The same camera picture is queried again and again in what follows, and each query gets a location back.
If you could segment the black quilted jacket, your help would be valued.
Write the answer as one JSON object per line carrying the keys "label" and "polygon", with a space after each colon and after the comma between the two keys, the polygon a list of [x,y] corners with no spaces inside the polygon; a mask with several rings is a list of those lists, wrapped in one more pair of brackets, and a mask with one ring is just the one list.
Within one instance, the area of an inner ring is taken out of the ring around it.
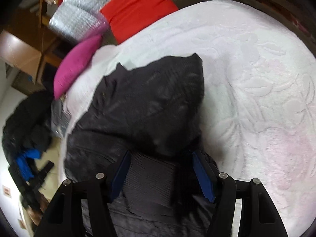
{"label": "black quilted jacket", "polygon": [[131,164],[108,205],[118,236],[204,236],[211,213],[193,169],[203,151],[202,59],[167,56],[128,70],[118,64],[97,86],[68,136],[64,170],[75,182]]}

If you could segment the black clothes pile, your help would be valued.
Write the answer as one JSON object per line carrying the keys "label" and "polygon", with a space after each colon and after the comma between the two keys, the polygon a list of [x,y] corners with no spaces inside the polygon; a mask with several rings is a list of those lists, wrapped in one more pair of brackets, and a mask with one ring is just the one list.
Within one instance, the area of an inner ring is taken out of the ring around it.
{"label": "black clothes pile", "polygon": [[37,149],[43,155],[49,148],[52,141],[49,125],[53,99],[53,94],[47,90],[32,93],[18,104],[3,128],[2,147],[9,164],[8,171],[21,194],[21,203],[24,208],[39,213],[42,213],[39,189],[54,163],[47,161],[40,170],[36,167],[38,172],[34,178],[24,181],[16,158],[29,149]]}

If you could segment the blue garment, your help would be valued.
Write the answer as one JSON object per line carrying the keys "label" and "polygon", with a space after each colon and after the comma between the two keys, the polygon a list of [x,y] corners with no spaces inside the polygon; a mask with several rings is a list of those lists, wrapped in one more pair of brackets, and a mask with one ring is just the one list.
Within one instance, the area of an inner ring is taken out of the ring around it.
{"label": "blue garment", "polygon": [[42,152],[39,150],[29,149],[16,158],[20,175],[24,181],[34,178],[34,175],[38,172],[35,160],[40,159],[41,156]]}

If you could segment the white embossed bed blanket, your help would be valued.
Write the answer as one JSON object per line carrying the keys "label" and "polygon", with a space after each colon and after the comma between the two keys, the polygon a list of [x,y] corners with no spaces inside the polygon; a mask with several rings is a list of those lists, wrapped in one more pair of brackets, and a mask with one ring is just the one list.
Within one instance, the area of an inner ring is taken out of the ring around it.
{"label": "white embossed bed blanket", "polygon": [[118,63],[130,70],[194,53],[204,67],[206,151],[233,178],[259,178],[287,234],[301,236],[315,220],[315,57],[292,31],[250,6],[201,2],[101,47],[66,95],[67,132]]}

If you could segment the grey garment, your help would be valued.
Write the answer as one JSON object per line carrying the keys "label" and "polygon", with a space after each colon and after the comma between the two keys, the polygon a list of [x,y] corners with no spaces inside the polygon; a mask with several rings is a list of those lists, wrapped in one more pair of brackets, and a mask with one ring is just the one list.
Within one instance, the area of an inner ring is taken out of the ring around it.
{"label": "grey garment", "polygon": [[71,114],[63,100],[54,100],[51,104],[51,131],[59,138],[64,138]]}

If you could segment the magenta pillow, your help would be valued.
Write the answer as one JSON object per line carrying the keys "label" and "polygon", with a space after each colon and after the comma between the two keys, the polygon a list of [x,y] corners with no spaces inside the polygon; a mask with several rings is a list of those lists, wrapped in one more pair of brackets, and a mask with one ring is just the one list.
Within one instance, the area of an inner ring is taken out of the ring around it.
{"label": "magenta pillow", "polygon": [[54,77],[54,97],[63,96],[79,75],[88,67],[102,43],[102,35],[95,35],[77,44],[62,60]]}

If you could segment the wooden pillar cabinet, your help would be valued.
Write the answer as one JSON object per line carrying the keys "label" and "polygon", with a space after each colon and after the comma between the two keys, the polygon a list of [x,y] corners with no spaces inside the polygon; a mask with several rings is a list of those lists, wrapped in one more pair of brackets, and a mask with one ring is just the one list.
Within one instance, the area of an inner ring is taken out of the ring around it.
{"label": "wooden pillar cabinet", "polygon": [[53,53],[59,44],[55,33],[39,25],[36,14],[17,8],[1,32],[1,60],[40,82],[47,63],[59,67],[62,59]]}

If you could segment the wooden stair railing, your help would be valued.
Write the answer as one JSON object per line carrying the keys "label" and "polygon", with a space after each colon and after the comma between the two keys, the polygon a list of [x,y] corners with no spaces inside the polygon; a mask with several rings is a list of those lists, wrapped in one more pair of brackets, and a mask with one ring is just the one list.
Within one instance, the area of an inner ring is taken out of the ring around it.
{"label": "wooden stair railing", "polygon": [[47,14],[48,5],[58,5],[59,0],[40,0],[39,3],[39,27],[48,27],[51,16]]}

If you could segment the silver foil insulation board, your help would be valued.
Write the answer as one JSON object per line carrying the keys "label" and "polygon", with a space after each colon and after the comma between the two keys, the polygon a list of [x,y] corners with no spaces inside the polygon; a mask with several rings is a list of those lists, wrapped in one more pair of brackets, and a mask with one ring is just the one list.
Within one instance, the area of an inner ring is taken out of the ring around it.
{"label": "silver foil insulation board", "polygon": [[110,0],[63,0],[49,20],[49,29],[72,43],[103,34],[109,23],[100,13]]}

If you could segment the red pillow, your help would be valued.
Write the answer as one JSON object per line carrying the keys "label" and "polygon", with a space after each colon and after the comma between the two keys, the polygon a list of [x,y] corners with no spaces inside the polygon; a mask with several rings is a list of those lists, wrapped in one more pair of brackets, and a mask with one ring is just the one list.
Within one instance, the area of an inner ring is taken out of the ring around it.
{"label": "red pillow", "polygon": [[100,10],[118,44],[178,10],[172,0],[110,0]]}

